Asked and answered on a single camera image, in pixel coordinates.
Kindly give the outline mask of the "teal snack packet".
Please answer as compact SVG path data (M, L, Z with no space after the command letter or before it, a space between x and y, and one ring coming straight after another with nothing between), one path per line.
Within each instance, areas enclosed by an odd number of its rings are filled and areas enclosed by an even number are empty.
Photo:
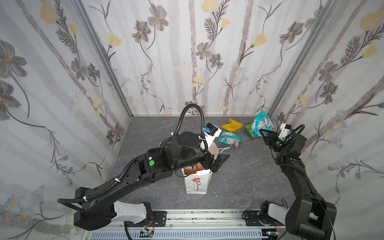
M272 131L274 129L274 125L269 116L264 111L260 111L255 117L251 125L251 129L253 134L260 137L262 135L260 133L260 129Z
M220 143L232 146L234 148L238 148L239 144L243 142L243 140L244 139L242 137L231 132L222 132L219 137Z

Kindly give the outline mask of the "white printed paper bag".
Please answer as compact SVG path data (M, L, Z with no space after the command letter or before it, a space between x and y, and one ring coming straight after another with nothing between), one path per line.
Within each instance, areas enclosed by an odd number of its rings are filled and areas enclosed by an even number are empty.
M229 150L230 147L217 148L215 143L209 147L208 152L213 155L223 154L223 151ZM185 181L185 187L187 194L206 194L211 182L213 172L210 170L198 171L192 175L185 175L182 168L182 177Z

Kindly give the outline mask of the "yellow snack packet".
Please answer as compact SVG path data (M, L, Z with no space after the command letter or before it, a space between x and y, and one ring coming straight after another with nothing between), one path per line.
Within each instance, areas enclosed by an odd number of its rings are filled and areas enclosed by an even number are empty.
M227 132L234 133L237 130L241 129L243 126L244 126L243 124L233 119L229 119L229 122L221 125L221 128Z

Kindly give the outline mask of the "orange snack packet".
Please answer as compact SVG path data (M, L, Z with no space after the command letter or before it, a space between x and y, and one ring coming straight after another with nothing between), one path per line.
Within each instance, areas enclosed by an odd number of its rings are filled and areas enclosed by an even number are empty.
M185 175L192 175L192 174L197 173L198 171L203 171L203 170L205 170L205 168L200 163L198 163L194 166L183 168Z

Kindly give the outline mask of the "green snack packet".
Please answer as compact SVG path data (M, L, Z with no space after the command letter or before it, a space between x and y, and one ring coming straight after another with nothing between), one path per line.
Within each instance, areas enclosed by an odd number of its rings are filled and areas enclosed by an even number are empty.
M256 138L258 138L259 136L253 132L253 130L252 130L252 124L253 124L253 123L245 124L245 125L243 126L243 128L246 130L246 132L249 134L249 136L250 136L252 139L256 139Z

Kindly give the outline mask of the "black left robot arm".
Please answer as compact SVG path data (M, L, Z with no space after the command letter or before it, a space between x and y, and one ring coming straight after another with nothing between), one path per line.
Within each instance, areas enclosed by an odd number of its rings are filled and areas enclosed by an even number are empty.
M175 134L159 147L131 160L114 179L92 189L80 187L74 199L57 202L75 210L74 225L87 231L118 220L146 224L153 219L149 203L133 205L119 200L139 188L171 177L178 169L201 164L215 173L229 157L210 153L207 141L198 134Z

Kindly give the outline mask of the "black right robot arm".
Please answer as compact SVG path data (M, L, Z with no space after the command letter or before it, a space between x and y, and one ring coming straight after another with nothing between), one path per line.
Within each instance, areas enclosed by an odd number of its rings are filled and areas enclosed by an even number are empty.
M301 133L305 125L300 125L286 137L279 133L261 129L265 144L277 155L274 157L295 194L295 201L288 209L270 201L264 201L260 210L244 210L243 219L248 227L282 224L286 231L306 240L336 239L334 223L337 209L327 202L315 189L300 159L307 138Z

